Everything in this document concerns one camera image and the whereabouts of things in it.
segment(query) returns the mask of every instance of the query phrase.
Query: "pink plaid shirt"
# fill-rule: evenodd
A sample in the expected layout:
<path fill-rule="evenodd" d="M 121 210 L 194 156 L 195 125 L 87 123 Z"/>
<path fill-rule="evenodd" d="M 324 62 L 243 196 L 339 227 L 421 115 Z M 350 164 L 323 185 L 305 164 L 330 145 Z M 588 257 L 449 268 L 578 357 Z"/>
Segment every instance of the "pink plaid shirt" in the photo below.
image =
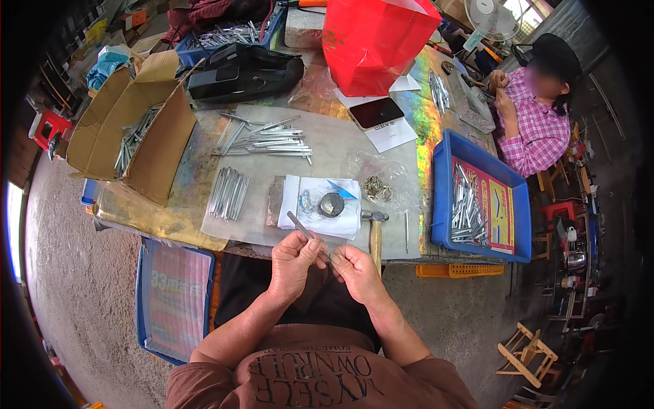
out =
<path fill-rule="evenodd" d="M 563 156 L 570 143 L 570 120 L 568 115 L 559 116 L 550 105 L 534 99 L 525 84 L 524 67 L 507 74 L 506 79 L 504 91 L 515 105 L 520 135 L 504 137 L 504 116 L 498 112 L 502 127 L 498 144 L 506 164 L 528 177 L 549 168 Z"/>

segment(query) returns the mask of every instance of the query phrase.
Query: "red stool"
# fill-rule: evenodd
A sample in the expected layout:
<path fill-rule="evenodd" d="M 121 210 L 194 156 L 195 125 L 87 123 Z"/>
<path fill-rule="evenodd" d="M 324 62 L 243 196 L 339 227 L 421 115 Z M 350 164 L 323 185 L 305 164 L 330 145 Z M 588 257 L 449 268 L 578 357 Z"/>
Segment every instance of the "red stool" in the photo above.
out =
<path fill-rule="evenodd" d="M 30 130 L 29 136 L 34 139 L 34 142 L 36 142 L 38 146 L 42 147 L 46 151 L 48 150 L 48 142 L 55 133 L 61 132 L 63 135 L 64 130 L 73 129 L 73 124 L 70 121 L 60 117 L 47 108 L 44 113 L 37 114 L 37 116 L 34 118 L 34 121 L 32 122 L 32 129 L 34 129 L 35 123 L 38 123 L 39 125 L 33 134 Z M 44 135 L 43 128 L 46 126 L 46 124 L 48 127 L 46 128 L 46 134 Z"/>
<path fill-rule="evenodd" d="M 540 208 L 542 213 L 545 213 L 545 229 L 547 231 L 554 230 L 554 224 L 552 223 L 552 218 L 554 216 L 565 217 L 572 221 L 577 220 L 574 213 L 574 203 L 570 200 L 568 202 L 555 203 L 549 206 L 543 206 Z"/>

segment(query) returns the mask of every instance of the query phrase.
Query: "brown t-shirt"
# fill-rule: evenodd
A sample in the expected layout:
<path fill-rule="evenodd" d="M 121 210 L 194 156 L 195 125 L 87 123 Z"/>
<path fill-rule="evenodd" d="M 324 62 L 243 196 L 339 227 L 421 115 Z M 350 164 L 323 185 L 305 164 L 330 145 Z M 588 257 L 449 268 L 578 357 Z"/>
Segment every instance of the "brown t-shirt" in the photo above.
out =
<path fill-rule="evenodd" d="M 400 368 L 355 330 L 277 325 L 257 350 L 234 372 L 212 363 L 174 369 L 166 408 L 479 408 L 451 363 Z"/>

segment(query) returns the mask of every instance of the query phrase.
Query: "window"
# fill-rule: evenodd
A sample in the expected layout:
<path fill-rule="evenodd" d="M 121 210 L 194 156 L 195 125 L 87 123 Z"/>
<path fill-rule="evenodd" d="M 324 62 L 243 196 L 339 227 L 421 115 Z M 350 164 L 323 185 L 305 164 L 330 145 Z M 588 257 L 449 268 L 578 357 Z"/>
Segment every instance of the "window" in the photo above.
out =
<path fill-rule="evenodd" d="M 20 206 L 23 201 L 23 190 L 9 182 L 7 189 L 7 226 L 9 228 L 9 250 L 11 254 L 11 264 L 14 268 L 14 277 L 20 282 L 20 259 L 18 254 L 20 246 L 18 245 L 18 232 L 20 230 Z"/>
<path fill-rule="evenodd" d="M 519 43 L 527 38 L 543 22 L 541 13 L 534 7 L 539 0 L 507 0 L 504 6 L 513 13 L 516 20 L 522 18 L 522 24 L 518 33 L 513 38 L 514 43 Z"/>

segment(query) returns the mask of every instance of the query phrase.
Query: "open cardboard box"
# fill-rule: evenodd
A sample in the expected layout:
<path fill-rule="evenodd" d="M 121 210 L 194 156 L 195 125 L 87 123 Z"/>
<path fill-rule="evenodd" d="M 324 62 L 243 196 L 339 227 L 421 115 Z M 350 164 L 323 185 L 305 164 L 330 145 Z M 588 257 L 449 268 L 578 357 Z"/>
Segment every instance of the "open cardboard box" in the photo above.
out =
<path fill-rule="evenodd" d="M 66 162 L 78 173 L 125 198 L 146 200 L 165 207 L 179 160 L 196 116 L 175 79 L 179 58 L 174 50 L 152 54 L 135 79 L 127 67 L 117 69 L 97 91 L 80 119 Z M 165 102 L 154 117 L 123 177 L 116 178 L 114 165 L 125 134 L 123 126 L 138 121 L 151 105 Z"/>

